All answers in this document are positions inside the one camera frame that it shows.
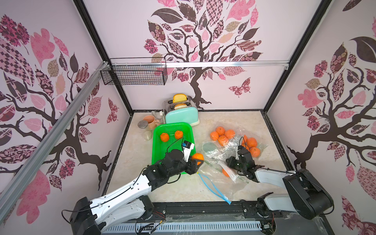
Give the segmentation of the orange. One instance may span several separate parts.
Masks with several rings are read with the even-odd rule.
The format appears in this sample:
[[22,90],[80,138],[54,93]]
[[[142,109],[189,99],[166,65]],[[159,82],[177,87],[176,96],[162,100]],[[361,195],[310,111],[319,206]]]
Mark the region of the orange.
[[196,165],[201,165],[202,163],[204,163],[204,156],[203,154],[201,153],[195,153],[193,156],[192,156],[192,160],[195,160],[196,161]]
[[169,134],[167,134],[167,133],[162,133],[162,134],[160,135],[160,139],[161,139],[161,141],[164,142],[164,143],[168,142],[169,139],[170,139]]
[[176,140],[179,140],[179,139],[183,138],[184,137],[183,131],[180,131],[180,130],[176,131],[174,133],[174,137],[175,137]]

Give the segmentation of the clear blue-zip bag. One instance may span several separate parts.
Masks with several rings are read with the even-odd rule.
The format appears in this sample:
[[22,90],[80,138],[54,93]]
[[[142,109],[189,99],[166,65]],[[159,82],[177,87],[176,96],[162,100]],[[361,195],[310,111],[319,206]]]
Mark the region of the clear blue-zip bag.
[[234,201],[234,194],[243,190],[248,184],[247,179],[241,178],[223,161],[205,160],[197,173],[204,186],[229,205]]

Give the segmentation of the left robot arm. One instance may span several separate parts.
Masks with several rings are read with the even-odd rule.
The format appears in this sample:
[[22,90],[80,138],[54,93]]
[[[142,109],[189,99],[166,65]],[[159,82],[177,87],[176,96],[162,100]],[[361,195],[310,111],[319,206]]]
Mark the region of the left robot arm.
[[140,175],[123,187],[99,198],[83,197],[70,212],[69,224],[74,235],[100,235],[109,227],[132,219],[151,217],[154,206],[148,197],[153,190],[168,183],[170,177],[185,172],[197,173],[203,160],[174,149],[162,160],[145,167]]

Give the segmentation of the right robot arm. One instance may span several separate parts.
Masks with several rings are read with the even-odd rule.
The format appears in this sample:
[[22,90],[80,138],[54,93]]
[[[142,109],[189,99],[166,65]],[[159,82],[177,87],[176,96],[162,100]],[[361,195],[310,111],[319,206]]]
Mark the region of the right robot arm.
[[334,200],[316,178],[306,169],[282,171],[258,165],[250,151],[238,146],[236,155],[226,159],[226,165],[239,176],[256,183],[280,187],[286,194],[266,193],[257,199],[256,210],[261,217],[273,211],[297,212],[311,220],[328,209],[334,209]]

